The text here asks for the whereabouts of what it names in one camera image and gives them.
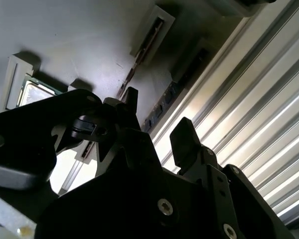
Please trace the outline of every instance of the black mechanical part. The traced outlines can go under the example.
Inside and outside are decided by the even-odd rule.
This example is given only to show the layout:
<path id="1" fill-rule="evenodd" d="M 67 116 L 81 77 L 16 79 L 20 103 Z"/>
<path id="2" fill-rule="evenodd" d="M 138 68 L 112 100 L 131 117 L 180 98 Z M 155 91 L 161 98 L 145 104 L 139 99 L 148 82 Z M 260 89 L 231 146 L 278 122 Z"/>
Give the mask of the black mechanical part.
<path id="1" fill-rule="evenodd" d="M 0 198 L 37 223 L 35 239 L 95 232 L 110 238 L 140 238 L 144 232 L 167 238 L 293 238 L 242 171 L 217 164 L 190 120 L 182 119 L 170 136 L 179 175 L 162 169 L 150 136 L 140 131 L 137 94 L 128 92 L 125 103 L 106 98 L 101 104 L 92 93 L 76 90 L 0 114 Z M 27 124 L 33 113 L 39 128 Z M 46 182 L 56 154 L 82 140 L 97 143 L 97 177 L 57 198 Z M 22 156 L 30 149 L 26 161 L 17 146 Z"/>
<path id="2" fill-rule="evenodd" d="M 45 183 L 67 125 L 101 104 L 91 92 L 77 90 L 1 113 L 0 186 L 24 190 Z"/>
<path id="3" fill-rule="evenodd" d="M 223 173 L 231 182 L 237 219 L 246 238 L 294 238 L 240 169 L 228 164 Z"/>

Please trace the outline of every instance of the component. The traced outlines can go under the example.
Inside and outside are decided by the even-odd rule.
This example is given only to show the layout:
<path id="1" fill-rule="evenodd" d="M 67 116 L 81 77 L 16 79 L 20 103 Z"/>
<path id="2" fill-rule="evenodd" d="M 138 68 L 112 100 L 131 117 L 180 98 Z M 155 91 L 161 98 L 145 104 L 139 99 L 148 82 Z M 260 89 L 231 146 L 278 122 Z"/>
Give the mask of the component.
<path id="1" fill-rule="evenodd" d="M 128 88 L 125 102 L 102 104 L 91 92 L 74 90 L 1 113 L 0 224 L 35 239 L 140 238 L 144 232 L 293 239 L 241 170 L 218 165 L 190 120 L 183 118 L 170 135 L 179 174 L 162 169 L 149 134 L 140 131 L 136 96 Z M 33 113 L 36 131 L 25 120 Z M 82 130 L 73 123 L 78 118 L 94 129 Z M 57 198 L 47 182 L 56 154 L 81 140 L 98 146 L 96 178 Z"/>

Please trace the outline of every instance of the corrugated metal panel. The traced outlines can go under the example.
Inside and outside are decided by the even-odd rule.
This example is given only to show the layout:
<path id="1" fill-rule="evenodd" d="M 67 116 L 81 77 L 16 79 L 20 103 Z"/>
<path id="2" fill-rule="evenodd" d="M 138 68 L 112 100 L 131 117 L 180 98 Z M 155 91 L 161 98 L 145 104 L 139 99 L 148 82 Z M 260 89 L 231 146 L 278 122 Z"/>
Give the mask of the corrugated metal panel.
<path id="1" fill-rule="evenodd" d="M 261 21 L 269 25 L 255 39 Z M 164 140 L 189 117 L 218 162 L 239 166 L 288 224 L 299 216 L 299 0 L 268 5 L 242 31 L 152 136 L 163 165 L 177 171 Z M 250 49 L 248 39 L 256 41 Z"/>

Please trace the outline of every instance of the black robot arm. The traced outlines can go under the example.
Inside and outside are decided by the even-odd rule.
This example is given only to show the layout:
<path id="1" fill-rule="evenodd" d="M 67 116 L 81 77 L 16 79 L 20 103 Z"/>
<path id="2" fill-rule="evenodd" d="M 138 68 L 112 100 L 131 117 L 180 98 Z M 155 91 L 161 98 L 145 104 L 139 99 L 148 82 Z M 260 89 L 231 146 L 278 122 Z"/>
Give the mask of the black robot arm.
<path id="1" fill-rule="evenodd" d="M 0 114 L 0 224 L 20 237 L 294 237 L 243 172 L 224 168 L 190 120 L 170 135 L 177 175 L 161 167 L 136 117 L 138 93 L 101 100 L 75 90 Z M 96 177 L 58 197 L 56 155 L 98 148 Z"/>

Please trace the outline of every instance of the gray metal plate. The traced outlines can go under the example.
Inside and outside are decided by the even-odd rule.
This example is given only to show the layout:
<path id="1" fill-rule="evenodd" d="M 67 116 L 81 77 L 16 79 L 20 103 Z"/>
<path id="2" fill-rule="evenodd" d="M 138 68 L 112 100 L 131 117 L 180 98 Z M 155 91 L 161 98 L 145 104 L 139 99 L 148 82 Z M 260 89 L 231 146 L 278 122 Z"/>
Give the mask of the gray metal plate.
<path id="1" fill-rule="evenodd" d="M 222 19 L 204 1 L 159 1 L 177 12 L 176 21 L 148 67 L 131 86 L 140 91 L 142 122 L 171 82 L 169 69 L 190 35 L 207 35 L 221 45 L 239 22 Z M 0 95 L 8 57 L 21 50 L 37 54 L 41 71 L 69 85 L 80 78 L 101 99 L 114 97 L 134 63 L 133 36 L 153 0 L 0 0 Z"/>

